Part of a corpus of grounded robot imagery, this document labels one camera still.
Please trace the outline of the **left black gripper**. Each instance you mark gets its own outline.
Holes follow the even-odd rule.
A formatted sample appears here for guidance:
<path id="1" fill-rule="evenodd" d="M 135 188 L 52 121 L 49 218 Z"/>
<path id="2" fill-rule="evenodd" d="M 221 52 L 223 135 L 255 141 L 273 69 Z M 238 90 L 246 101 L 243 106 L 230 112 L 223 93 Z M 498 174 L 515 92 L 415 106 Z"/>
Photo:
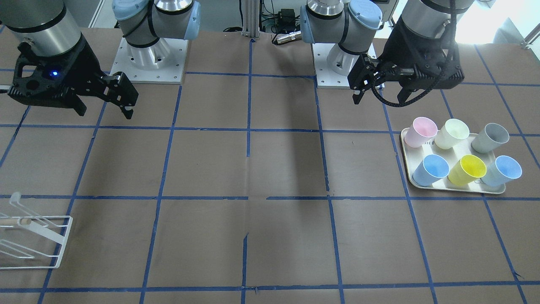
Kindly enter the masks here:
<path id="1" fill-rule="evenodd" d="M 376 68 L 368 54 L 361 54 L 348 75 L 349 88 L 353 90 L 353 103 L 359 105 L 364 93 L 370 89 L 373 79 L 378 86 L 384 81 L 397 81 L 403 87 L 397 95 L 399 106 L 408 106 L 422 98 L 411 95 L 419 89 L 427 89 L 446 65 L 444 50 L 451 46 L 450 23 L 441 38 L 430 39 L 419 35 L 399 19 L 386 41 Z"/>

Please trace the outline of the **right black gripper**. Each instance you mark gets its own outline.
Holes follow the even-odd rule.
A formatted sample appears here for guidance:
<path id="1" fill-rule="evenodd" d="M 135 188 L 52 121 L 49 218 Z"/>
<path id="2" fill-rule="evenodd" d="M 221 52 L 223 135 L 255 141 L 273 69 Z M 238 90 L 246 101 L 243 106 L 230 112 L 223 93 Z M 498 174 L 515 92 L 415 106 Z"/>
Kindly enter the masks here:
<path id="1" fill-rule="evenodd" d="M 84 116 L 87 107 L 80 96 L 94 96 L 118 106 L 125 119 L 132 118 L 137 89 L 125 73 L 107 76 L 100 69 L 84 35 L 72 49 L 53 57 L 37 56 L 26 41 L 17 48 L 21 54 L 8 88 L 12 99 L 27 106 L 71 108 Z"/>

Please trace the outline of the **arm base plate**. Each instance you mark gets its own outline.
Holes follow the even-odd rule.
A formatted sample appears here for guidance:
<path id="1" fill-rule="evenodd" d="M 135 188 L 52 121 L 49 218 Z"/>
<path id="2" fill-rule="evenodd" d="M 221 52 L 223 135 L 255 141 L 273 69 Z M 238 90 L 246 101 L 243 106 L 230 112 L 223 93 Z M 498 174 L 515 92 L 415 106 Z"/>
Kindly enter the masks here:
<path id="1" fill-rule="evenodd" d="M 313 63 L 319 88 L 349 89 L 348 75 L 359 58 L 336 43 L 312 44 Z"/>
<path id="2" fill-rule="evenodd" d="M 188 40 L 161 38 L 153 46 L 136 48 L 122 38 L 110 73 L 123 72 L 133 84 L 181 85 L 188 46 Z"/>

